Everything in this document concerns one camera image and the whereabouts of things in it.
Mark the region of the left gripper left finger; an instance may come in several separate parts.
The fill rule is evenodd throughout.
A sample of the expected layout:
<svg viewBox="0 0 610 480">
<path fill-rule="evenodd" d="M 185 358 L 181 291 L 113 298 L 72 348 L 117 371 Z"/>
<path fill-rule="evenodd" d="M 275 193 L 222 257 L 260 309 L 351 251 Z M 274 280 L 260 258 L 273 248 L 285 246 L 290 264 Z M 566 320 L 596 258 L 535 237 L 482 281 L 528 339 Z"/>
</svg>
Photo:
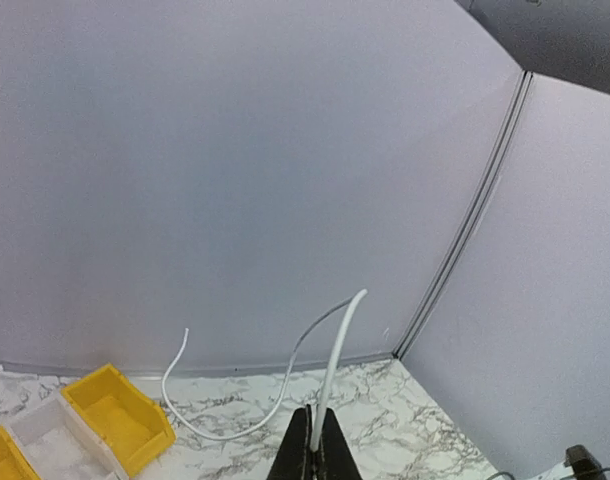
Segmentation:
<svg viewBox="0 0 610 480">
<path fill-rule="evenodd" d="M 296 409 L 285 431 L 267 480 L 312 480 L 313 454 L 310 407 Z"/>
</svg>

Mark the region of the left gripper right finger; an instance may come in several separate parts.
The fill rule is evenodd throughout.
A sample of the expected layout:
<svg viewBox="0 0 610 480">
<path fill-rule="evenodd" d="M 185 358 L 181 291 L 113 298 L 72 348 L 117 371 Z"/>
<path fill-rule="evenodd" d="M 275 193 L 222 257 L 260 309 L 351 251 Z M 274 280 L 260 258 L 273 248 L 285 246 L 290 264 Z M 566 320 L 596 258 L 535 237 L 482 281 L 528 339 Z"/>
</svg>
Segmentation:
<svg viewBox="0 0 610 480">
<path fill-rule="evenodd" d="M 333 409 L 324 417 L 319 448 L 314 453 L 315 474 L 322 480 L 359 480 L 359 469 Z"/>
</svg>

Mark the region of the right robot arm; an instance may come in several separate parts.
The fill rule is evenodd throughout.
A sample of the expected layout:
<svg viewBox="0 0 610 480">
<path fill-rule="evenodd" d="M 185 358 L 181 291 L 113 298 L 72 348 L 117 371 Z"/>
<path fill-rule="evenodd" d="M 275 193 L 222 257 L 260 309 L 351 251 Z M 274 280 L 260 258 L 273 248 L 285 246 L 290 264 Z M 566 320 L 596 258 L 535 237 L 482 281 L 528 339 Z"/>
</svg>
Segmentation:
<svg viewBox="0 0 610 480">
<path fill-rule="evenodd" d="M 531 477 L 530 480 L 605 480 L 610 466 L 603 466 L 582 444 L 568 447 L 562 462 Z"/>
</svg>

